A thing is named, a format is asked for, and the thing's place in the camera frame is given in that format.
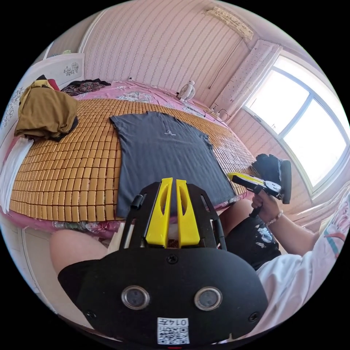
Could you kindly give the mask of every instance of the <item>pink bedsheet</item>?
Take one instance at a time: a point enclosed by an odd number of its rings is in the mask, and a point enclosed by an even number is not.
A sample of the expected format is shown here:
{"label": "pink bedsheet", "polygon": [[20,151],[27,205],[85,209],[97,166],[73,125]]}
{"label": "pink bedsheet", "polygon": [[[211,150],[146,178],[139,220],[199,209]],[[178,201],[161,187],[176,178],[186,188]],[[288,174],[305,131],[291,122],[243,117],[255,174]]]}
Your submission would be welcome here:
{"label": "pink bedsheet", "polygon": [[[106,86],[96,92],[88,92],[78,96],[74,96],[77,100],[89,100],[92,98],[116,98],[119,100],[136,101],[151,103],[156,105],[161,105],[167,108],[173,108],[177,110],[182,110],[184,112],[194,114],[196,116],[206,118],[213,123],[219,124],[221,126],[228,126],[221,121],[216,120],[214,117],[208,115],[201,108],[197,107],[190,102],[181,102],[176,98],[176,92],[161,89],[156,86],[149,86],[141,83],[136,83],[133,81],[113,81],[110,86]],[[14,146],[16,140],[15,138],[9,147],[6,154],[6,158]],[[242,198],[249,198],[250,192],[246,192],[240,196],[237,196],[235,200]],[[228,206],[228,202],[222,203],[216,207],[217,210],[223,209]],[[112,238],[113,234],[119,229],[119,225],[122,221],[103,221],[103,222],[62,222],[62,221],[50,221],[33,219],[22,214],[15,213],[10,210],[8,214],[4,214],[0,209],[0,213],[5,215],[8,220],[10,220],[14,225],[20,228],[30,227],[36,230],[42,230],[46,232],[55,232],[61,229],[70,229],[81,232],[86,232],[92,236],[101,238]],[[171,219],[171,223],[176,223],[176,218]]]}
{"label": "pink bedsheet", "polygon": [[175,91],[136,83],[134,81],[113,81],[110,86],[106,86],[99,91],[87,92],[74,96],[74,98],[77,100],[89,100],[91,98],[115,98],[118,100],[151,103],[167,108],[182,110],[228,128],[224,122],[215,119],[203,109],[197,107],[193,103],[198,102],[196,99],[189,102],[181,102],[176,97]]}

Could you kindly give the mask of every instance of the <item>hand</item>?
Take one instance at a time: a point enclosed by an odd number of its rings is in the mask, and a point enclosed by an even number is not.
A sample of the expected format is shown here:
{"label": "hand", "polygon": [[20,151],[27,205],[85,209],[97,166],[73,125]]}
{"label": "hand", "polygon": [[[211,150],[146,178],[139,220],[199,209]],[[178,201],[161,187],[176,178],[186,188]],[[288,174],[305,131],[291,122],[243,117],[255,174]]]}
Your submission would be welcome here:
{"label": "hand", "polygon": [[276,218],[280,212],[277,200],[273,196],[268,195],[264,190],[261,190],[259,194],[255,194],[252,201],[252,207],[254,209],[262,206],[259,217],[264,223]]}

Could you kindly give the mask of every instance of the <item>ceiling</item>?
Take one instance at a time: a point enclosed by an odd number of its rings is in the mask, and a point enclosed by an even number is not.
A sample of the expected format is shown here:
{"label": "ceiling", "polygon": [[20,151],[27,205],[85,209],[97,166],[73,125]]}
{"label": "ceiling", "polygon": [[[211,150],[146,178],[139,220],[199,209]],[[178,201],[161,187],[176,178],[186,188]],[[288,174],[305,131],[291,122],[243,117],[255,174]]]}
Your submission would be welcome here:
{"label": "ceiling", "polygon": [[238,17],[240,17],[241,20],[249,25],[260,38],[282,45],[286,51],[289,51],[290,53],[303,58],[307,63],[311,64],[317,70],[322,72],[319,65],[307,53],[307,51],[302,46],[300,46],[298,42],[295,41],[291,36],[289,36],[286,32],[281,30],[273,23],[253,12],[245,10],[244,8],[236,5],[232,5],[219,0],[214,0],[213,5],[214,4],[225,7],[232,13],[236,14]]}

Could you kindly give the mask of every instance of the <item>bed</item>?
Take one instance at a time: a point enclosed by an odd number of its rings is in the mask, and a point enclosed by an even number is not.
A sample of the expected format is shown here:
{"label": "bed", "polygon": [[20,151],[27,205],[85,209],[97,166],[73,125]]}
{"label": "bed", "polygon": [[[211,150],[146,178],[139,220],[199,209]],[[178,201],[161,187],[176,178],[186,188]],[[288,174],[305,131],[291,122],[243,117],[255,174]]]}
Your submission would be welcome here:
{"label": "bed", "polygon": [[[39,75],[58,81],[63,88],[83,80],[83,54],[61,55],[37,63],[25,82],[25,88]],[[176,92],[133,81],[112,81],[98,91],[74,96],[79,104],[79,127],[59,143],[35,142],[15,176],[6,217],[21,228],[47,232],[74,229],[96,237],[110,239],[118,231],[121,218],[115,216],[121,147],[117,134],[108,121],[111,115],[166,113],[209,135],[214,154],[225,173],[253,175],[254,157],[239,138],[220,119],[201,108],[198,101],[180,102]],[[17,101],[12,108],[18,108]],[[13,126],[0,147],[3,160],[18,141]],[[250,195],[245,188],[233,185],[236,196],[216,206],[224,210],[231,202]]]}

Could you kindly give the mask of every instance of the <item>window frame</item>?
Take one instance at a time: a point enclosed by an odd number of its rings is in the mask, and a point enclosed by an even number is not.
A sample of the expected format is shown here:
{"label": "window frame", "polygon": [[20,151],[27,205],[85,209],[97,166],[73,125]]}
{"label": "window frame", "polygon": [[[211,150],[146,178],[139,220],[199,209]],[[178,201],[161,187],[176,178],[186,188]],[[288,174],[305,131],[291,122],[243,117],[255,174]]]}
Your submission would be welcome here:
{"label": "window frame", "polygon": [[[301,65],[305,69],[308,69],[311,74],[315,75],[318,79],[320,79],[319,74],[315,74],[314,71],[311,71],[306,66],[307,64],[304,65],[304,64],[301,63],[301,61],[302,61],[301,59],[298,59],[298,60],[293,59],[293,55],[291,55],[289,53],[286,53],[286,52],[283,52],[283,51],[280,53],[279,56],[283,56],[283,57],[285,57],[287,59],[290,59],[290,60],[294,61],[295,63]],[[303,103],[303,105],[301,106],[299,111],[291,119],[291,121],[286,125],[286,127],[280,132],[280,134],[277,134],[273,130],[273,128],[271,128],[262,118],[260,118],[258,115],[256,115],[256,113],[254,113],[252,110],[250,110],[249,107],[247,107],[247,105],[246,105],[248,101],[251,101],[254,98],[254,96],[256,96],[259,93],[259,91],[263,87],[264,83],[267,81],[268,74],[271,71],[275,71],[275,72],[280,73],[283,76],[291,79],[292,81],[294,81],[295,83],[297,83],[298,85],[303,87],[305,90],[307,90],[308,93],[309,93],[307,99],[305,100],[305,102]],[[330,88],[329,84],[326,83],[326,81],[324,79],[320,79],[320,80],[328,88]],[[311,184],[311,181],[310,181],[306,171],[304,170],[303,166],[299,162],[298,158],[296,157],[294,152],[291,150],[291,148],[288,146],[288,144],[284,141],[284,137],[295,126],[295,124],[300,120],[300,118],[303,116],[304,112],[306,111],[306,109],[308,108],[308,106],[310,105],[312,100],[315,100],[326,111],[326,113],[331,117],[331,119],[333,120],[333,122],[335,123],[337,128],[339,129],[340,133],[342,134],[342,136],[343,136],[343,138],[345,140],[345,143],[346,143],[345,149],[344,149],[341,157],[337,161],[337,163],[328,172],[328,174],[321,181],[319,181],[315,186],[313,186]],[[346,164],[348,163],[349,158],[350,158],[350,139],[349,139],[349,137],[348,137],[348,135],[347,135],[343,125],[341,124],[341,122],[337,118],[337,116],[330,109],[330,107],[326,104],[326,102],[314,90],[312,90],[308,85],[304,84],[302,81],[300,81],[299,79],[297,79],[293,75],[289,74],[288,72],[286,72],[286,71],[284,71],[284,70],[282,70],[280,68],[274,67],[274,66],[272,66],[272,68],[266,73],[264,79],[256,87],[256,89],[254,90],[252,95],[249,97],[247,102],[242,107],[242,109],[245,110],[246,112],[248,112],[256,121],[258,121],[277,140],[277,142],[281,145],[282,149],[287,153],[287,155],[294,162],[294,164],[295,164],[295,166],[297,168],[297,171],[299,172],[299,175],[301,176],[301,178],[302,178],[302,180],[303,180],[303,182],[304,182],[304,184],[305,184],[305,186],[306,186],[306,188],[308,190],[310,198],[311,199],[315,199],[320,193],[322,193],[324,190],[326,190],[327,187],[331,183],[333,183],[336,180],[336,178],[337,178],[337,174],[336,173],[337,172],[340,173],[343,170],[343,168],[346,166]]]}

